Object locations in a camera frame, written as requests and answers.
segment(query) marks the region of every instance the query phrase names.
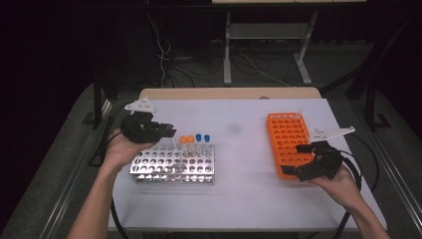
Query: orange cap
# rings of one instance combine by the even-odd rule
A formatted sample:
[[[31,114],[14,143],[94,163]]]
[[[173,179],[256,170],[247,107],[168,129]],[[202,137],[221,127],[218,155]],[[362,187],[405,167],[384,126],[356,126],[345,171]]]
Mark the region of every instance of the orange cap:
[[[185,136],[181,136],[180,139],[179,139],[179,141],[181,143],[185,143],[186,142],[186,137]]]
[[[187,141],[193,142],[193,141],[195,141],[195,138],[193,137],[193,135],[189,135],[189,136],[187,136]]]

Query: blue cap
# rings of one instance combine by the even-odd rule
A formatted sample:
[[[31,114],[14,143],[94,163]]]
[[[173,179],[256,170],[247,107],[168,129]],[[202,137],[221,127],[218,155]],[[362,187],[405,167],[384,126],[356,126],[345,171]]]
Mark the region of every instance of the blue cap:
[[[205,140],[205,142],[209,142],[210,141],[210,135],[205,134],[204,135],[204,140]]]
[[[196,141],[201,141],[202,140],[201,133],[196,133],[195,137],[196,137]]]

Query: person's left hand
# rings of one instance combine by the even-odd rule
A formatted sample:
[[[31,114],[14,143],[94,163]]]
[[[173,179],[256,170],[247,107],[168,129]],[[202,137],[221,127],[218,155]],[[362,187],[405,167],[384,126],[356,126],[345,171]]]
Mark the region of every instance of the person's left hand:
[[[115,129],[109,138],[112,139],[107,145],[103,166],[110,167],[116,172],[131,163],[138,153],[156,144],[156,142],[134,143],[127,139],[119,128]]]

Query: white tabletop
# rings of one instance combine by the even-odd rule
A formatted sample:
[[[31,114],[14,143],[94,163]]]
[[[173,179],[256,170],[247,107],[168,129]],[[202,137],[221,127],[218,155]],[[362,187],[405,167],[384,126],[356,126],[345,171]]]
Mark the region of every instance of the white tabletop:
[[[266,129],[270,113],[302,114],[309,131],[337,128],[326,100],[153,100],[155,121],[181,135],[208,133],[216,145],[215,185],[136,184],[129,168],[113,197],[127,229],[160,231],[324,231],[337,228],[344,209],[307,182],[279,179]],[[328,141],[349,151],[344,138]],[[170,143],[164,138],[160,143]],[[386,222],[366,182],[361,193]],[[115,228],[112,218],[108,226]],[[352,218],[346,229],[356,229]]]

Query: test tube cap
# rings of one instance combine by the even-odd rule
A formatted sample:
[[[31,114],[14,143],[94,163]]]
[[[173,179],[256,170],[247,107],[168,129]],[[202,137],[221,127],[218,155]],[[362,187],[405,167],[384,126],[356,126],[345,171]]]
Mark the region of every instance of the test tube cap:
[[[196,137],[196,141],[201,141],[202,140],[201,133],[196,133],[195,137]]]
[[[210,135],[205,134],[204,135],[204,140],[205,140],[205,142],[209,142],[210,141]]]
[[[187,136],[187,141],[188,142],[194,142],[195,138],[192,135]]]
[[[185,143],[185,142],[186,142],[186,140],[187,140],[187,138],[186,138],[185,136],[181,136],[181,137],[179,138],[179,141],[180,141],[181,143]]]

